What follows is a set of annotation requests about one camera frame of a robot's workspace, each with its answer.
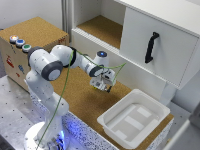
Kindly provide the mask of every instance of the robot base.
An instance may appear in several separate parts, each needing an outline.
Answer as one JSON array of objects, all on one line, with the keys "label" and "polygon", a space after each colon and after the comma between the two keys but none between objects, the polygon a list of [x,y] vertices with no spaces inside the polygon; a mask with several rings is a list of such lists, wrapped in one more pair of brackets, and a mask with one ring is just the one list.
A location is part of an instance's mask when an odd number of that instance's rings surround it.
[{"label": "robot base", "polygon": [[[26,132],[24,137],[24,150],[36,150],[38,144],[35,143],[34,137],[37,135],[43,125],[44,122],[37,123]],[[69,145],[69,142],[70,139],[65,138],[65,144]],[[44,148],[38,147],[37,150],[49,150],[49,148],[47,146]]]}]

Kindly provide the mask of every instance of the cabinet door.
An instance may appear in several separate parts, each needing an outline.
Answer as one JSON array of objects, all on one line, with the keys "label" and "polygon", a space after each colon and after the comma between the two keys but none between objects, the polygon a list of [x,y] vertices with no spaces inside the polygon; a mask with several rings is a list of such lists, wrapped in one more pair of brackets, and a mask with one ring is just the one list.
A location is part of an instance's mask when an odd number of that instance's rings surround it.
[{"label": "cabinet door", "polygon": [[[153,60],[146,64],[145,56],[153,32],[160,36],[154,40]],[[197,40],[191,34],[127,8],[120,54],[179,86]]]}]

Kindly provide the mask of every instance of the cabinet handle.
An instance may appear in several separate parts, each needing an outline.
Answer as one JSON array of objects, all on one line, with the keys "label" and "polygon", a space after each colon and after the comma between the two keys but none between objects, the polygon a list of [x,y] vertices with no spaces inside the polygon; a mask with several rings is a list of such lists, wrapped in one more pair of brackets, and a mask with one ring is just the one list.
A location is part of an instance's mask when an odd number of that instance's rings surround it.
[{"label": "cabinet handle", "polygon": [[152,50],[153,50],[154,40],[158,37],[159,37],[159,34],[156,33],[156,32],[153,32],[153,36],[149,40],[147,53],[146,53],[146,56],[145,56],[145,63],[146,64],[153,60],[153,57],[151,57],[151,53],[152,53]]}]

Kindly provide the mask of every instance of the robotic arm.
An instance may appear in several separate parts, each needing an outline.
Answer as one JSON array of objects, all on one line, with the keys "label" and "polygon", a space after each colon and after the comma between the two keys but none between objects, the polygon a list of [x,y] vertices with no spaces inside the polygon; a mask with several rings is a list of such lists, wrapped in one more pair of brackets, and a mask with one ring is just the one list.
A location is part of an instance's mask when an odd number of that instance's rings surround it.
[{"label": "robotic arm", "polygon": [[48,109],[48,113],[45,114],[45,123],[41,129],[38,130],[38,133],[34,138],[35,144],[38,144],[42,139],[40,144],[42,150],[56,149],[55,147],[58,147],[57,149],[66,149],[67,147],[65,138],[62,136],[62,116],[68,113],[69,105],[64,99],[61,99],[54,119],[48,127],[45,136],[43,138],[42,136],[49,125],[51,118],[53,118],[54,111],[60,98],[60,96],[54,92],[49,81],[56,80],[60,76],[63,67],[69,67],[72,51],[74,52],[70,67],[75,68],[79,66],[92,77],[90,81],[92,86],[109,92],[111,87],[116,83],[116,81],[114,81],[115,72],[113,70],[99,67],[109,66],[109,58],[107,53],[103,51],[97,52],[96,57],[92,60],[89,56],[85,56],[87,57],[86,59],[83,55],[80,55],[76,49],[68,46],[57,45],[52,49],[51,53],[48,53],[41,47],[32,48],[28,52],[28,62],[31,71],[28,72],[26,76],[26,83],[30,92]]}]

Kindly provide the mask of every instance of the white tray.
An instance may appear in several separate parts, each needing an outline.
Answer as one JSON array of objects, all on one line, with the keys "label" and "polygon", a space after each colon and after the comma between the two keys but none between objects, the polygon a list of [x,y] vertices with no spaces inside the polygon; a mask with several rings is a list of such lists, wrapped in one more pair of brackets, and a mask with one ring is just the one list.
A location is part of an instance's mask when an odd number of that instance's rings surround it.
[{"label": "white tray", "polygon": [[170,113],[170,109],[135,89],[97,121],[105,133],[126,149],[135,149]]}]

